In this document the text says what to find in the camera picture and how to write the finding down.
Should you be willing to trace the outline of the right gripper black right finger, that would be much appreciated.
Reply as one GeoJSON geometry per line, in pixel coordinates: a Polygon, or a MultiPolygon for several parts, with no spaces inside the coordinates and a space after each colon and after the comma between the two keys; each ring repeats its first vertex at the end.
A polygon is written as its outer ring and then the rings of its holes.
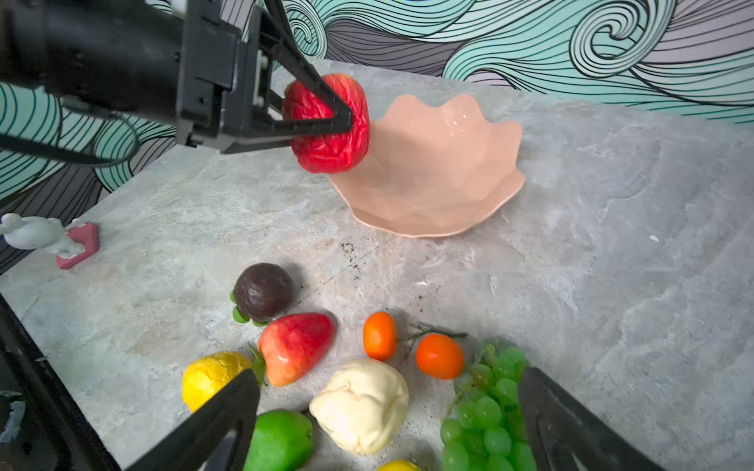
{"type": "Polygon", "coordinates": [[[518,399],[539,470],[664,470],[539,368],[524,369],[518,399]]]}

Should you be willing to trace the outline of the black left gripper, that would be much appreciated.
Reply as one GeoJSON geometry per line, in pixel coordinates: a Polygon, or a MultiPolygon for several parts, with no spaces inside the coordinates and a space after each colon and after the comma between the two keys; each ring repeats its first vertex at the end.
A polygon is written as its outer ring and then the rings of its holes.
{"type": "Polygon", "coordinates": [[[341,135],[353,112],[298,51],[281,1],[251,6],[247,26],[221,18],[219,1],[185,1],[176,143],[224,154],[289,146],[299,137],[341,135]],[[279,63],[332,113],[316,120],[269,115],[273,63],[279,63]]]}

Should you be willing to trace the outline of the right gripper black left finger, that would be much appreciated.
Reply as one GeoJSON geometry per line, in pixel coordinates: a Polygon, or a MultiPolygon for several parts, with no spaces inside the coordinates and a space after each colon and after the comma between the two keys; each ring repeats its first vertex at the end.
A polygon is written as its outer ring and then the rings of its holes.
{"type": "Polygon", "coordinates": [[[242,371],[143,457],[132,470],[243,469],[257,420],[260,388],[242,371]]]}

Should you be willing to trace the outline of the pink scalloped fruit bowl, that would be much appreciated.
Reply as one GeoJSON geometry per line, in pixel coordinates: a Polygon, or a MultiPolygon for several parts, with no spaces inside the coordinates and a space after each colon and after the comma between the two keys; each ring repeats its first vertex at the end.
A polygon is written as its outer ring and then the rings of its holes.
{"type": "Polygon", "coordinates": [[[449,237],[491,217],[523,187],[522,126],[489,122],[469,94],[429,106],[397,97],[370,125],[367,155],[329,181],[359,223],[402,237],[449,237]]]}

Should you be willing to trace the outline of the yellow lemon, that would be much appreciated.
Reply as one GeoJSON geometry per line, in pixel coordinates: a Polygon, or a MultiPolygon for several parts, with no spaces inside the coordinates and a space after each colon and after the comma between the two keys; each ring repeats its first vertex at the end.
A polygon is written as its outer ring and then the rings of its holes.
{"type": "Polygon", "coordinates": [[[420,468],[411,461],[399,459],[380,466],[377,471],[420,471],[420,468]]]}

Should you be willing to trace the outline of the cream fake garlic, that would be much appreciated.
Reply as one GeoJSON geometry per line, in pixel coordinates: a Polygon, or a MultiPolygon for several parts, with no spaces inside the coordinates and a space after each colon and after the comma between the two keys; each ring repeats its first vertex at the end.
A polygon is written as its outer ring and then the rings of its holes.
{"type": "Polygon", "coordinates": [[[344,364],[310,402],[330,439],[354,455],[374,455],[399,431],[410,404],[408,383],[394,367],[365,358],[344,364]]]}

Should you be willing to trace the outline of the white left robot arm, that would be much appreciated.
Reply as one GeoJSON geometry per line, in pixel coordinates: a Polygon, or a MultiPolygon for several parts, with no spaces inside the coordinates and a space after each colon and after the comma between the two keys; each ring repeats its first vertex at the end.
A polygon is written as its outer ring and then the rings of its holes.
{"type": "Polygon", "coordinates": [[[278,1],[244,27],[218,1],[182,16],[142,1],[5,1],[1,78],[42,88],[69,109],[171,125],[181,145],[225,154],[347,133],[353,112],[298,52],[278,1]]]}

